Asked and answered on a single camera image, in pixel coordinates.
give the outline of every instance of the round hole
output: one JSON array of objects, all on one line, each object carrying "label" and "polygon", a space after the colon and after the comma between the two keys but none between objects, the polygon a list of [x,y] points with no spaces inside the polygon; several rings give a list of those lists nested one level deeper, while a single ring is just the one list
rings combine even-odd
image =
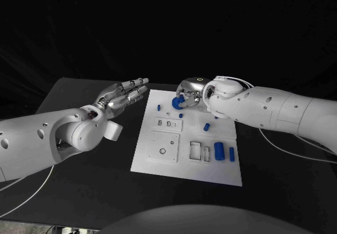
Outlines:
[{"label": "round hole", "polygon": [[45,133],[43,133],[43,130],[42,130],[42,129],[38,130],[38,136],[40,137],[40,139],[45,138]]},{"label": "round hole", "polygon": [[7,140],[7,139],[3,139],[3,140],[2,140],[2,147],[3,147],[4,149],[9,148],[9,140]]}]

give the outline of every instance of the robotic hand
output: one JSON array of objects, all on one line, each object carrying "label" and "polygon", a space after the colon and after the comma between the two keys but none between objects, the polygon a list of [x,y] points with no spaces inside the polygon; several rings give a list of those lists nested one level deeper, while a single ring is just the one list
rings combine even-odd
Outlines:
[{"label": "robotic hand", "polygon": [[110,86],[92,105],[0,122],[0,182],[25,177],[92,150],[102,137],[117,141],[110,121],[143,98],[148,79]]},{"label": "robotic hand", "polygon": [[[172,101],[176,109],[199,103],[197,98],[195,102],[190,99],[182,101],[180,92],[187,87],[187,94],[200,92],[208,111],[216,117],[231,118],[259,129],[305,137],[337,154],[337,101],[304,97],[280,89],[254,87],[244,80],[231,77],[218,76],[203,86],[196,86],[199,79],[206,80],[189,78],[179,85],[177,97]],[[248,89],[232,79],[244,81]]]}]

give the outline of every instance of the white board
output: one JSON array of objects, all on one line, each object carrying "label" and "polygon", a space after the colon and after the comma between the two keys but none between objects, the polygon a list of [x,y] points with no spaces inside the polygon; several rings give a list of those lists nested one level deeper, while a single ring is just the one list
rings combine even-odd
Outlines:
[{"label": "white board", "polygon": [[[150,90],[144,119],[140,129],[140,138],[137,142],[131,172],[147,173],[160,176],[193,179],[242,186],[239,155],[236,147],[235,122],[232,119],[215,119],[215,116],[200,111],[199,106],[176,110],[172,106],[172,99],[176,92]],[[183,120],[182,132],[154,129],[156,118],[170,118]],[[210,123],[209,132],[203,131],[206,122]],[[176,163],[150,160],[147,152],[151,152],[151,132],[167,132],[179,134],[177,158]],[[200,142],[202,160],[190,160],[190,142]],[[215,160],[215,143],[225,144],[225,160]],[[209,162],[203,162],[203,147],[209,147]],[[235,162],[229,161],[229,148],[235,149]]]}]

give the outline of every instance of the small blue part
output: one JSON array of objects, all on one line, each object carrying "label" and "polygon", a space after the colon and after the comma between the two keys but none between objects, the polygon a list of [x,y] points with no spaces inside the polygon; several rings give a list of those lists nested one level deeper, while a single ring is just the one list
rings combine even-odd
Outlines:
[{"label": "small blue part", "polygon": [[233,147],[229,148],[229,157],[231,157],[231,162],[235,161],[235,158],[233,158]]},{"label": "small blue part", "polygon": [[215,151],[216,151],[216,160],[223,161],[225,160],[225,150],[223,150],[223,143],[222,142],[215,143]]},{"label": "small blue part", "polygon": [[209,131],[209,126],[210,126],[210,124],[206,123],[206,125],[205,125],[205,127],[203,127],[203,130],[205,130],[205,131]]},{"label": "small blue part", "polygon": [[183,107],[180,107],[179,104],[183,103],[183,102],[184,102],[184,96],[180,94],[180,98],[176,97],[176,98],[172,100],[172,106],[173,106],[177,110],[182,110]]}]

